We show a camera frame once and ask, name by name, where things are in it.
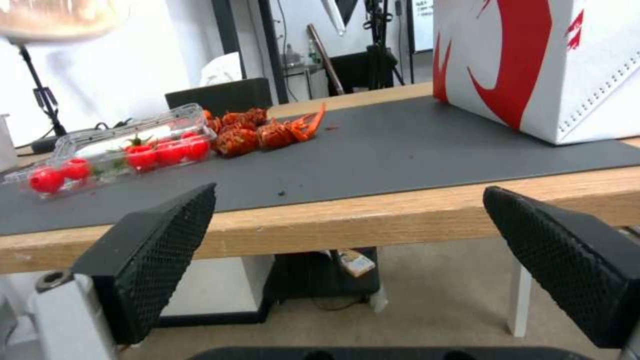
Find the paper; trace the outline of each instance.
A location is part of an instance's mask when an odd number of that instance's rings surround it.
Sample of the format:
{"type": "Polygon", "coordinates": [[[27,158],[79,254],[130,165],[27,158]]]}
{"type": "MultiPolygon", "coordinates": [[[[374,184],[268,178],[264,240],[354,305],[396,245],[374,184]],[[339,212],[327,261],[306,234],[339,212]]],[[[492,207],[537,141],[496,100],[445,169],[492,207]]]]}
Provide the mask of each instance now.
{"type": "Polygon", "coordinates": [[[238,52],[219,56],[209,62],[200,73],[200,86],[230,83],[242,80],[240,54],[238,52]]]}

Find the cooked crawfish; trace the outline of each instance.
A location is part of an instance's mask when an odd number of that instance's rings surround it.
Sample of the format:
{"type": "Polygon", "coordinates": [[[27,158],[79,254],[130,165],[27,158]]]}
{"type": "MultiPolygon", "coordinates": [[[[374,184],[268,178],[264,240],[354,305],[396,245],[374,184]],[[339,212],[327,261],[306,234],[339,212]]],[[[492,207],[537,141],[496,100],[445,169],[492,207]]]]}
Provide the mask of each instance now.
{"type": "Polygon", "coordinates": [[[308,114],[287,122],[266,121],[266,110],[251,109],[246,113],[227,113],[224,117],[207,118],[207,125],[218,134],[213,149],[229,158],[262,149],[279,149],[314,137],[324,117],[325,105],[316,114],[308,114]]]}
{"type": "Polygon", "coordinates": [[[314,137],[324,117],[325,105],[316,114],[307,114],[296,120],[277,122],[258,128],[258,142],[263,149],[279,149],[294,142],[305,142],[314,137]]]}
{"type": "Polygon", "coordinates": [[[258,148],[258,136],[249,129],[232,129],[215,139],[215,148],[220,154],[233,158],[258,148]]]}

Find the black cable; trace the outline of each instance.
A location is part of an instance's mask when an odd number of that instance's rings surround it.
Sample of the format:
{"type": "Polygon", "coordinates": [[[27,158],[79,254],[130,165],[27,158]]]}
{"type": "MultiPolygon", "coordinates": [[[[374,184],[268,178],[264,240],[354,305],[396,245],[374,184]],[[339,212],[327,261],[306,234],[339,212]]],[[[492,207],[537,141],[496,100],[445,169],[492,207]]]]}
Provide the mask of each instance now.
{"type": "Polygon", "coordinates": [[[109,126],[108,126],[106,123],[104,123],[104,122],[99,122],[99,123],[97,123],[97,124],[95,125],[95,127],[93,127],[93,129],[94,129],[94,130],[99,130],[99,129],[100,129],[100,125],[104,126],[104,129],[105,129],[105,130],[108,130],[108,129],[109,129],[109,126]]]}
{"type": "Polygon", "coordinates": [[[283,65],[284,65],[284,78],[285,78],[285,85],[287,86],[287,91],[289,92],[289,94],[291,94],[291,97],[293,97],[293,99],[298,102],[298,98],[293,94],[293,92],[291,91],[291,89],[289,88],[289,77],[287,76],[287,21],[284,18],[284,11],[282,11],[282,4],[280,4],[280,0],[278,0],[278,9],[280,9],[280,16],[282,16],[282,26],[284,27],[284,39],[282,42],[282,58],[284,59],[283,61],[283,65]]]}
{"type": "MultiPolygon", "coordinates": [[[[49,131],[47,131],[44,135],[42,135],[42,136],[41,136],[40,138],[38,138],[37,140],[42,140],[42,139],[46,138],[46,137],[47,137],[47,135],[51,134],[51,131],[53,131],[53,127],[52,127],[52,128],[50,128],[50,129],[49,129],[49,131]]],[[[32,144],[32,143],[33,143],[33,142],[26,143],[26,144],[24,144],[24,145],[20,145],[20,146],[16,146],[16,147],[14,147],[14,149],[16,149],[16,150],[24,149],[25,147],[29,147],[29,146],[31,146],[31,144],[32,144]]]]}
{"type": "MultiPolygon", "coordinates": [[[[311,276],[311,271],[313,268],[313,264],[311,262],[311,257],[312,257],[312,253],[308,252],[307,253],[307,286],[309,286],[310,289],[312,289],[312,285],[311,285],[311,280],[312,280],[312,276],[311,276]]],[[[311,298],[311,303],[313,303],[314,306],[316,306],[318,309],[323,310],[323,311],[342,311],[342,310],[346,310],[349,309],[351,306],[357,305],[357,304],[362,304],[362,297],[358,297],[356,300],[345,304],[343,306],[338,306],[338,307],[324,307],[324,306],[320,306],[317,301],[316,301],[316,296],[313,293],[310,293],[310,298],[311,298]]]]}
{"type": "Polygon", "coordinates": [[[404,66],[402,64],[402,15],[398,16],[398,57],[400,58],[400,75],[404,79],[404,66]]]}
{"type": "Polygon", "coordinates": [[[348,304],[346,304],[346,305],[343,305],[343,306],[338,306],[338,307],[323,307],[323,306],[320,306],[320,305],[316,302],[316,298],[315,298],[315,297],[312,297],[312,298],[311,298],[311,301],[314,303],[314,305],[315,305],[318,309],[320,309],[320,310],[324,310],[324,311],[342,311],[342,310],[349,309],[351,306],[358,305],[358,304],[361,304],[361,303],[362,303],[362,300],[361,300],[361,299],[358,299],[358,300],[352,301],[352,302],[350,302],[350,303],[348,303],[348,304]]]}
{"type": "Polygon", "coordinates": [[[262,46],[260,46],[260,39],[258,37],[258,31],[255,28],[255,21],[253,20],[253,13],[251,11],[251,4],[249,0],[246,0],[246,8],[249,11],[249,19],[251,20],[251,27],[253,28],[253,34],[255,35],[255,43],[258,44],[258,52],[260,53],[260,65],[262,67],[262,77],[266,77],[266,71],[264,70],[264,57],[262,56],[262,46]]]}

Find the black mat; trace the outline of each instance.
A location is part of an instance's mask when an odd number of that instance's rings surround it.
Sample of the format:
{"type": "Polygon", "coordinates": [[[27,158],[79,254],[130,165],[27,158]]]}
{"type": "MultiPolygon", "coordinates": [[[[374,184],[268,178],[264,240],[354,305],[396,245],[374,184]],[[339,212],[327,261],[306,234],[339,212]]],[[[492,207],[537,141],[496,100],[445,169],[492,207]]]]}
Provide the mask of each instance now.
{"type": "Polygon", "coordinates": [[[330,111],[307,143],[132,176],[73,196],[42,201],[3,185],[0,234],[113,224],[211,181],[220,212],[629,165],[640,165],[640,149],[617,141],[553,147],[422,97],[330,111]],[[325,130],[331,126],[339,128],[325,130]]]}

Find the cherry tomato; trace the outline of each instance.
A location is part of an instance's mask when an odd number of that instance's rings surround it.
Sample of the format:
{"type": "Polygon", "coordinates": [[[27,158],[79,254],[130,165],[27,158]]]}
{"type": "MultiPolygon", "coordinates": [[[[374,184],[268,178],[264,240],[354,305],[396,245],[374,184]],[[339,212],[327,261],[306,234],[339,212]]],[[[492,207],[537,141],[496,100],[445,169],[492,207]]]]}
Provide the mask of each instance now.
{"type": "Polygon", "coordinates": [[[180,135],[180,138],[187,139],[187,138],[192,138],[194,136],[198,136],[198,133],[196,133],[195,131],[186,131],[182,133],[182,135],[180,135]]]}
{"type": "Polygon", "coordinates": [[[182,160],[186,145],[181,141],[160,143],[156,148],[158,162],[164,166],[175,165],[182,160]]]}
{"type": "Polygon", "coordinates": [[[65,183],[62,173],[52,167],[40,167],[29,176],[29,185],[37,192],[56,193],[65,183]]]}
{"type": "Polygon", "coordinates": [[[130,146],[125,152],[127,163],[137,171],[147,172],[156,166],[156,152],[149,145],[130,146]]]}
{"type": "Polygon", "coordinates": [[[192,136],[183,140],[186,142],[185,155],[189,160],[200,161],[209,153],[209,139],[205,136],[192,136]]]}
{"type": "Polygon", "coordinates": [[[72,158],[62,165],[62,174],[71,180],[82,180],[91,174],[91,164],[82,158],[72,158]]]}

